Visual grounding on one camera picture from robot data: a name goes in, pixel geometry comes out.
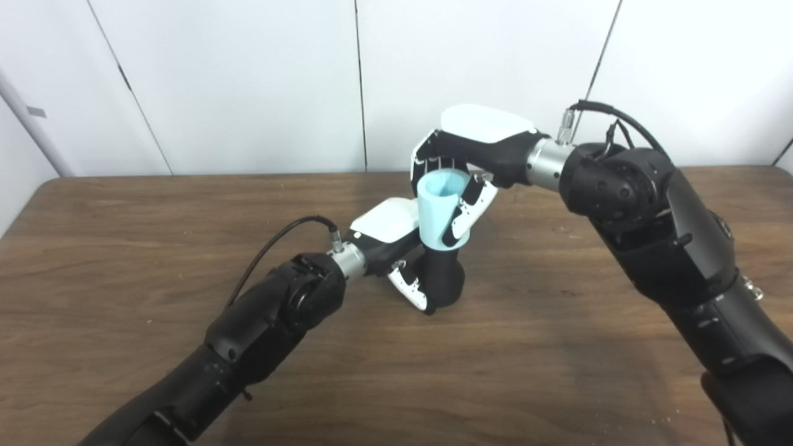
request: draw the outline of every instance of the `light blue cup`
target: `light blue cup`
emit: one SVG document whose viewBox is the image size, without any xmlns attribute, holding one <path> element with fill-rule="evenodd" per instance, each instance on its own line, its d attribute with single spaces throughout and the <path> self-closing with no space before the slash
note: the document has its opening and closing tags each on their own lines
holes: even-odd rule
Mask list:
<svg viewBox="0 0 793 446">
<path fill-rule="evenodd" d="M 439 169 L 419 180 L 416 186 L 419 196 L 419 234 L 422 243 L 428 248 L 436 251 L 459 249 L 471 236 L 470 231 L 467 231 L 451 248 L 441 240 L 469 179 L 470 176 L 457 169 Z"/>
</svg>

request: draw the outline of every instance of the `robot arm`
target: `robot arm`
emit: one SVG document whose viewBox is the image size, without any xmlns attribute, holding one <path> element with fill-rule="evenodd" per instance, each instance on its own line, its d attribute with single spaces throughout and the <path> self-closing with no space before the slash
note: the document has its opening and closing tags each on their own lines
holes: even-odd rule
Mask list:
<svg viewBox="0 0 793 446">
<path fill-rule="evenodd" d="M 300 254 L 232 300 L 190 356 L 79 446 L 195 441 L 240 394 L 250 398 L 245 388 L 266 379 L 307 331 L 341 307 L 349 282 L 367 275 L 391 278 L 404 264 L 421 243 L 416 201 L 389 198 L 356 219 L 345 237 L 334 227 L 331 239 L 331 251 Z M 414 305 L 431 310 L 431 299 L 414 285 Z"/>
<path fill-rule="evenodd" d="M 614 144 L 620 121 L 605 143 L 573 147 L 577 110 L 628 122 L 652 148 Z M 503 118 L 484 108 L 477 113 L 471 121 L 494 128 Z M 494 131 L 500 140 L 440 133 L 437 153 L 491 171 L 500 186 L 558 192 L 568 210 L 589 218 L 636 289 L 668 314 L 707 370 L 706 393 L 743 443 L 793 444 L 793 344 L 736 268 L 724 220 L 705 207 L 652 135 L 613 107 L 586 101 L 565 112 L 558 140 L 515 129 Z"/>
</svg>

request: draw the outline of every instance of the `cable connector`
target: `cable connector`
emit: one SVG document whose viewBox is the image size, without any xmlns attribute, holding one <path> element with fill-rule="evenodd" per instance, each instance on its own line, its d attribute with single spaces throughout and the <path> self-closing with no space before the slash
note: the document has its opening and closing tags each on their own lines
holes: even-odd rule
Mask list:
<svg viewBox="0 0 793 446">
<path fill-rule="evenodd" d="M 339 230 L 331 232 L 331 244 L 333 245 L 333 252 L 336 254 L 344 252 L 344 244 L 342 243 L 342 234 Z"/>
<path fill-rule="evenodd" d="M 576 111 L 573 109 L 565 110 L 565 114 L 561 117 L 561 126 L 556 137 L 556 144 L 564 146 L 573 142 L 573 124 L 575 121 Z"/>
</svg>

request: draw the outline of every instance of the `robotic hand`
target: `robotic hand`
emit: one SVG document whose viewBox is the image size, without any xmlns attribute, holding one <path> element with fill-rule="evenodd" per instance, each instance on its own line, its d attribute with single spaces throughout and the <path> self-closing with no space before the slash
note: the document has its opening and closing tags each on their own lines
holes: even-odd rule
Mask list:
<svg viewBox="0 0 793 446">
<path fill-rule="evenodd" d="M 576 111 L 618 118 L 606 142 L 570 144 Z M 635 148 L 622 121 L 651 147 Z M 614 143 L 617 127 L 628 148 Z M 735 432 L 746 446 L 793 444 L 793 344 L 758 305 L 762 292 L 736 268 L 727 224 L 633 118 L 580 101 L 565 111 L 553 140 L 505 112 L 452 107 L 442 129 L 414 151 L 414 178 L 436 159 L 480 167 L 498 187 L 534 184 L 558 192 L 570 212 L 588 217 L 628 279 L 668 314 L 706 368 L 702 385 L 730 443 Z M 469 224 L 463 216 L 472 203 L 461 200 L 460 225 Z"/>
<path fill-rule="evenodd" d="M 366 262 L 366 275 L 388 277 L 417 309 L 425 314 L 435 312 L 435 302 L 427 298 L 418 275 L 404 259 L 421 244 L 415 199 L 388 198 L 355 219 L 344 240 L 363 259 L 372 259 Z"/>
</svg>

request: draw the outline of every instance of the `metal cylinder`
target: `metal cylinder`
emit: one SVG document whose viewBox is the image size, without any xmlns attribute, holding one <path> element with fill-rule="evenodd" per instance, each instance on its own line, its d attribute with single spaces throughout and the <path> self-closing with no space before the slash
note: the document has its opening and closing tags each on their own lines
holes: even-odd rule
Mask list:
<svg viewBox="0 0 793 446">
<path fill-rule="evenodd" d="M 540 140 L 526 162 L 529 183 L 558 192 L 561 171 L 572 151 L 572 145 L 559 145 L 550 138 Z"/>
<path fill-rule="evenodd" d="M 351 280 L 363 277 L 366 273 L 366 257 L 357 246 L 350 242 L 344 242 L 344 250 L 341 252 L 328 251 L 328 255 L 339 265 L 344 280 Z"/>
</svg>

